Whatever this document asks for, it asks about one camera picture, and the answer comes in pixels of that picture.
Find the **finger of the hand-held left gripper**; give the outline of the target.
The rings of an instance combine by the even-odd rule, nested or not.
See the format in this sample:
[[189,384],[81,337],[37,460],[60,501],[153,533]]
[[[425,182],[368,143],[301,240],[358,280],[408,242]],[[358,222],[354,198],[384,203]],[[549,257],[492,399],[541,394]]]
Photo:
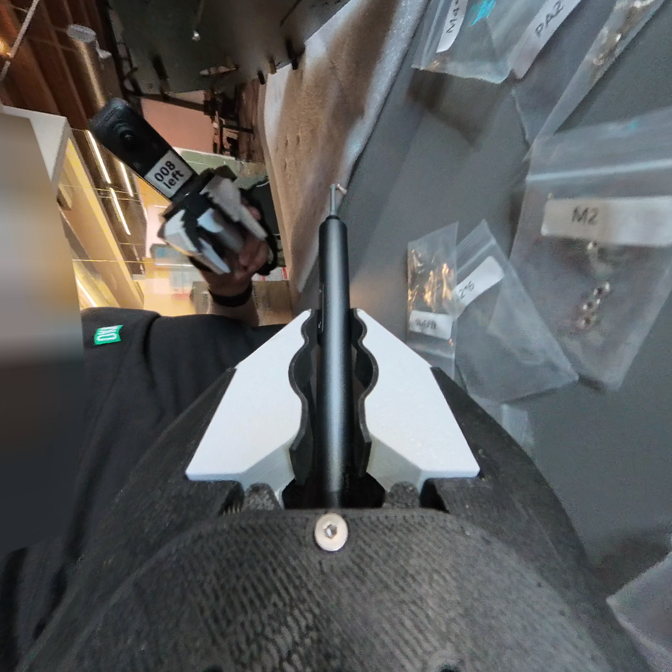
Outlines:
[[202,212],[166,208],[161,213],[159,237],[189,257],[199,269],[231,273],[228,254],[232,250],[232,225],[214,208]]
[[206,200],[231,222],[240,224],[258,240],[266,240],[266,230],[243,204],[238,187],[227,177],[212,177],[202,189]]

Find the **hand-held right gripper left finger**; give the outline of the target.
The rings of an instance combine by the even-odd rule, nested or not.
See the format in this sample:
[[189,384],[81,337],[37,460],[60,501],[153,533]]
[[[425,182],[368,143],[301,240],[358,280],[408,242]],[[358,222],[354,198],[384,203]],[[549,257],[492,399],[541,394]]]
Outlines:
[[186,468],[193,482],[268,486],[279,502],[304,483],[315,439],[318,315],[306,310],[227,372],[226,389]]

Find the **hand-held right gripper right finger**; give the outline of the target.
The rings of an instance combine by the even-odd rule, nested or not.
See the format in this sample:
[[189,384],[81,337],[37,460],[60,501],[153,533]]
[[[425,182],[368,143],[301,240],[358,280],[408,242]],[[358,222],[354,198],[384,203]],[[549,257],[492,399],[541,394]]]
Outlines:
[[476,461],[432,367],[360,308],[357,344],[372,360],[362,398],[365,471],[385,490],[429,479],[474,478]]

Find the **black screwdriver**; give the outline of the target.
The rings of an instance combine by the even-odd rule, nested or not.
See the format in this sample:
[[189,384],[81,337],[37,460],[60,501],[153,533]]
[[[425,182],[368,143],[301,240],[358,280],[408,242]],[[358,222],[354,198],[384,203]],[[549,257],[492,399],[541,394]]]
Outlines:
[[329,213],[318,229],[321,314],[316,370],[317,475],[328,508],[342,507],[351,443],[351,345],[348,230],[341,194],[330,187]]

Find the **blue hobby robot arm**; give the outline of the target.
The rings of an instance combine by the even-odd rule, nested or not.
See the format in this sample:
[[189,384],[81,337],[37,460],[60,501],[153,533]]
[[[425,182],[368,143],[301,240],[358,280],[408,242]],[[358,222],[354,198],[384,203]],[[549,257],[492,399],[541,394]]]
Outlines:
[[232,94],[298,63],[307,29],[300,1],[110,1],[134,94],[159,100]]

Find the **person's left forearm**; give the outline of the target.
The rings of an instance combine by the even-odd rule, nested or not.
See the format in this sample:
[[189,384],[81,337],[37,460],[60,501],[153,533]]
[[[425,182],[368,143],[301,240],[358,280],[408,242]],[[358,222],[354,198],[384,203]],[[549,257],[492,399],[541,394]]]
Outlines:
[[[252,285],[253,277],[251,274],[243,272],[231,272],[225,274],[202,272],[202,276],[206,281],[207,290],[211,289],[216,294],[228,296],[238,294],[245,290],[249,284]],[[227,317],[228,319],[241,322],[248,327],[257,327],[259,325],[259,317],[253,301],[253,296],[251,297],[251,301],[242,308],[236,310],[222,310],[211,314]]]

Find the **person's left hand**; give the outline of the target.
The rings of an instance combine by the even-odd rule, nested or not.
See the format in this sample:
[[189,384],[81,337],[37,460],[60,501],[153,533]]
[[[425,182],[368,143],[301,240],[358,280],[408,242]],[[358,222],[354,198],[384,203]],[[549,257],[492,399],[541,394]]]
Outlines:
[[255,274],[268,275],[278,262],[278,244],[275,233],[265,220],[263,208],[249,195],[243,195],[243,204],[265,232],[260,239],[247,231],[240,251],[231,256],[232,273],[235,286],[246,286]]

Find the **black wristband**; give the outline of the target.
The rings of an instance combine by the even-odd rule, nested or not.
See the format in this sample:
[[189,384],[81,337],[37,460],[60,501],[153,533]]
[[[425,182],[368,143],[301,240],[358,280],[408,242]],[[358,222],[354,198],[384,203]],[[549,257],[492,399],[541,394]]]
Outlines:
[[244,307],[251,301],[253,286],[249,284],[245,290],[231,296],[216,294],[211,289],[208,290],[208,294],[210,296],[211,313],[217,313],[222,310],[236,310]]

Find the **person's black shirt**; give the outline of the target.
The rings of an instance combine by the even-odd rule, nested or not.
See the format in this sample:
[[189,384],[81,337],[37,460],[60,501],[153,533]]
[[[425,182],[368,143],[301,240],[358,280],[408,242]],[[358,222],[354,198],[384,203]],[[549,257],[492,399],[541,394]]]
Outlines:
[[89,308],[83,332],[83,442],[64,527],[1,553],[1,670],[46,628],[112,501],[159,436],[227,369],[279,332],[219,315]]

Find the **white foam sheet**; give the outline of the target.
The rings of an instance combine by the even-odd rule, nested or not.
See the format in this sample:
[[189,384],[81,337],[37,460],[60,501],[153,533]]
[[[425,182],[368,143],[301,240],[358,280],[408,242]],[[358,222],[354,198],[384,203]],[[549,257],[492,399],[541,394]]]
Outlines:
[[349,1],[261,92],[265,166],[294,297],[316,266],[331,184],[348,187],[426,1]]

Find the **scattered clear screw bags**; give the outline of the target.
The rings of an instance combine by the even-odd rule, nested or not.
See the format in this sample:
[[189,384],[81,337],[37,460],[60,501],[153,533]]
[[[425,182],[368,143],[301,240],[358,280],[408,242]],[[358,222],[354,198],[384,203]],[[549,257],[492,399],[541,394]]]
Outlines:
[[522,83],[511,262],[580,382],[523,402],[606,596],[671,551],[671,2],[582,1]]

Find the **silver ceiling duct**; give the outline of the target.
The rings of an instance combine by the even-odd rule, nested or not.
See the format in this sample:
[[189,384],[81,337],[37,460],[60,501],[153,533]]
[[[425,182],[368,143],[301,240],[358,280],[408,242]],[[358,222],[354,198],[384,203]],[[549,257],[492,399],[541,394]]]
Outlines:
[[108,99],[101,54],[110,54],[100,49],[96,31],[88,26],[72,23],[67,27],[66,35],[74,45],[87,96],[93,112],[97,113]]

